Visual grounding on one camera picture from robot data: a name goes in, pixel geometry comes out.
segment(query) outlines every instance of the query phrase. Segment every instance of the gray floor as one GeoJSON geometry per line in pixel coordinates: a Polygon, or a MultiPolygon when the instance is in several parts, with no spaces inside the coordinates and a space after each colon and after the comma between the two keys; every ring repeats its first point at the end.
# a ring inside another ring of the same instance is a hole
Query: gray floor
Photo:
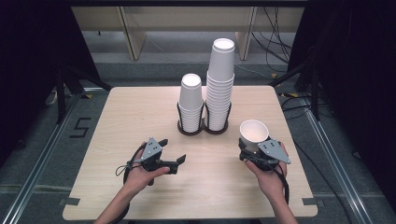
{"type": "MultiPolygon", "coordinates": [[[[96,32],[84,32],[84,36],[101,79],[113,86],[177,85],[181,77],[190,72],[204,77],[213,40],[227,37],[235,41],[233,33],[148,33],[139,60],[131,61],[122,33],[102,32],[98,35],[96,32]]],[[[293,34],[282,34],[283,41],[289,45],[292,45],[293,38],[293,34]]],[[[271,45],[271,49],[276,53],[282,53],[276,45],[271,45]]],[[[267,64],[280,71],[285,70],[287,66],[270,54],[268,58],[266,56],[265,51],[254,40],[251,41],[246,61],[240,61],[236,53],[235,85],[265,85],[271,81],[272,74],[276,73],[281,76],[283,72],[271,70],[267,64]]],[[[296,78],[276,87],[276,92],[295,92],[293,84],[296,78]]],[[[89,82],[82,83],[84,87],[94,86],[89,82]]],[[[101,92],[78,100],[18,223],[71,223],[62,218],[64,207],[60,205],[60,201],[68,197],[73,187],[106,98],[107,93],[101,92]],[[87,134],[83,138],[70,138],[71,135],[82,134],[81,130],[75,130],[75,125],[80,118],[90,118],[80,123],[89,128],[87,134]]],[[[279,96],[280,103],[287,99],[287,97],[279,96]]],[[[324,95],[320,101],[325,104],[324,95]]],[[[301,105],[300,100],[293,99],[285,105],[285,108],[298,105],[301,105]]],[[[330,108],[321,106],[319,112],[320,124],[345,166],[373,223],[395,223],[394,212],[364,163],[352,156],[351,152],[354,148],[349,144],[330,108]]],[[[285,111],[284,115],[297,144],[312,158],[339,194],[347,207],[352,223],[359,223],[304,109],[285,111]]],[[[25,136],[26,148],[14,150],[9,160],[0,169],[0,216],[2,220],[50,138],[56,119],[57,107],[49,105],[42,111],[31,131],[25,136]]],[[[347,223],[345,212],[328,184],[304,154],[300,153],[300,158],[319,208],[315,217],[299,217],[299,221],[301,223],[347,223]]],[[[244,220],[205,220],[208,224],[245,222],[244,220]]],[[[265,218],[262,222],[275,223],[275,220],[265,218]]]]}

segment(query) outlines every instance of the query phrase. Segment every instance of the wooden tabletop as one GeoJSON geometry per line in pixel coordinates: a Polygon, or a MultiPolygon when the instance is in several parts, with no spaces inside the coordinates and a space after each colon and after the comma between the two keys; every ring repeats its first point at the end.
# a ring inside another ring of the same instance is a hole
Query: wooden tabletop
{"type": "Polygon", "coordinates": [[[267,125],[270,136],[282,141],[289,153],[287,180],[290,208],[297,217],[312,217],[315,205],[300,158],[291,139],[274,89],[270,86],[234,86],[228,130],[186,136],[177,129],[180,87],[119,87],[108,98],[78,173],[67,205],[67,220],[96,219],[122,186],[117,167],[131,159],[154,137],[169,139],[161,159],[175,161],[187,154],[176,175],[163,175],[132,201],[127,219],[203,219],[273,217],[253,173],[239,160],[239,126],[247,119],[267,125]]]}

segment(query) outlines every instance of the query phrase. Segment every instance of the human hand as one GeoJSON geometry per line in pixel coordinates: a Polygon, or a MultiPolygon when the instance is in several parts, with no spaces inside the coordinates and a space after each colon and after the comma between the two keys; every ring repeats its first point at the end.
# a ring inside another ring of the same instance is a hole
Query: human hand
{"type": "MultiPolygon", "coordinates": [[[[283,143],[280,143],[280,146],[288,155],[283,143]]],[[[259,187],[268,200],[271,201],[277,198],[284,198],[282,181],[274,171],[263,171],[251,161],[244,160],[244,162],[246,167],[257,177],[259,187]]],[[[280,161],[279,165],[276,167],[276,170],[281,174],[283,173],[283,175],[286,177],[288,171],[285,162],[280,161]]]]}
{"type": "MultiPolygon", "coordinates": [[[[141,158],[144,150],[139,150],[136,154],[136,158],[141,158]]],[[[141,164],[138,162],[134,162],[132,167],[134,167],[128,174],[128,177],[124,183],[124,188],[131,190],[132,193],[137,194],[141,190],[143,190],[148,183],[153,180],[155,177],[160,175],[167,174],[170,169],[169,167],[161,167],[155,171],[146,171],[141,164]]]]}

